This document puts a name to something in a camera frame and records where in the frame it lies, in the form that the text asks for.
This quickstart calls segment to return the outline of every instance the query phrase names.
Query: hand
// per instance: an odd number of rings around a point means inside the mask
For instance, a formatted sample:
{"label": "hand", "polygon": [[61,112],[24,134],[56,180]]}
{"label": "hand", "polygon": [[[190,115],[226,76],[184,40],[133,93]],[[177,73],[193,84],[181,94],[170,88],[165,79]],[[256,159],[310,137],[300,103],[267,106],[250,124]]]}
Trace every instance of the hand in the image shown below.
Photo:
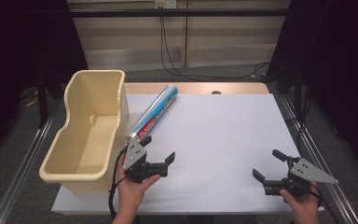
{"label": "hand", "polygon": [[[317,194],[318,191],[314,186],[310,186],[310,191]],[[293,209],[293,219],[296,224],[318,224],[318,198],[310,193],[301,198],[293,197],[286,189],[281,189],[280,194],[283,199]]]}
{"label": "hand", "polygon": [[[118,180],[121,180],[126,176],[123,170],[125,157],[126,155],[123,154],[118,161]],[[128,178],[123,179],[117,186],[118,195],[120,199],[118,203],[117,215],[112,223],[131,224],[139,205],[144,199],[145,191],[154,183],[156,183],[159,178],[159,175],[152,175],[147,178],[142,184],[132,182]]]}

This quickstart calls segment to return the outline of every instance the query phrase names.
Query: white tabletop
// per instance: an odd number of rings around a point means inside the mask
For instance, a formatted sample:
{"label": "white tabletop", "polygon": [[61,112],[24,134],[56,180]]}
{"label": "white tabletop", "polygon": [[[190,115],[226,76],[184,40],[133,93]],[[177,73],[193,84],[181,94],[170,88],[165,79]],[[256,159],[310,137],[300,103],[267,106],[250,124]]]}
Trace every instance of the white tabletop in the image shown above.
{"label": "white tabletop", "polygon": [[[155,94],[128,94],[133,124]],[[272,94],[179,94],[153,130],[147,161],[162,162],[173,151],[168,177],[145,194],[139,215],[258,214],[291,211],[282,197],[266,196],[252,176],[287,176],[272,156],[279,149],[298,156]],[[52,211],[109,214],[108,194],[74,194],[61,187]],[[115,194],[117,208],[118,193]]]}

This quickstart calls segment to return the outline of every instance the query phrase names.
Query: wall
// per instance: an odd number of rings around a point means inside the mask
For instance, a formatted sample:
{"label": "wall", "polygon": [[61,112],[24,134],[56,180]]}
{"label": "wall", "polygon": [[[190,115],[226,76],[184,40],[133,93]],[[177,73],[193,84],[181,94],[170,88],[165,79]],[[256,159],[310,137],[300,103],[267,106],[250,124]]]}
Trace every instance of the wall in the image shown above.
{"label": "wall", "polygon": [[[71,9],[145,9],[154,1],[68,0]],[[288,0],[177,1],[178,8],[287,8]],[[89,68],[162,68],[160,18],[75,19]],[[164,18],[176,67],[268,62],[283,17]],[[170,61],[165,49],[165,64]]]}

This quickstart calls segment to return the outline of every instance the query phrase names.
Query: gray plastic part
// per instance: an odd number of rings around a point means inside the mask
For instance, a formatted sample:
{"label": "gray plastic part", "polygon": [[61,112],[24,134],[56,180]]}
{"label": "gray plastic part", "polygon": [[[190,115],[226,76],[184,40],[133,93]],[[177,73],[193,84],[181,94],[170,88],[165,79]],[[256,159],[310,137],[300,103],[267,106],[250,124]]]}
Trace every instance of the gray plastic part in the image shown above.
{"label": "gray plastic part", "polygon": [[290,170],[290,173],[309,181],[338,184],[338,180],[336,180],[334,177],[328,175],[323,170],[319,169],[318,167],[304,159],[301,159]]}
{"label": "gray plastic part", "polygon": [[135,138],[131,138],[127,147],[126,158],[124,160],[123,170],[126,171],[133,166],[138,160],[140,160],[147,151],[141,144],[136,141]]}

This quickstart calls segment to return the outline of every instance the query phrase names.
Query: beige plastic bin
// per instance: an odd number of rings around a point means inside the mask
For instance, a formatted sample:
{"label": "beige plastic bin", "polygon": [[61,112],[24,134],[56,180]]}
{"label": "beige plastic bin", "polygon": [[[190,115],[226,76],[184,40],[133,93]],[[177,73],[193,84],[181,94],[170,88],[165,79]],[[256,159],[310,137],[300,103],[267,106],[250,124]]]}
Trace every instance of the beige plastic bin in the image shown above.
{"label": "beige plastic bin", "polygon": [[40,177],[72,192],[108,192],[129,117],[125,74],[118,70],[75,73],[64,102],[66,122],[57,132]]}

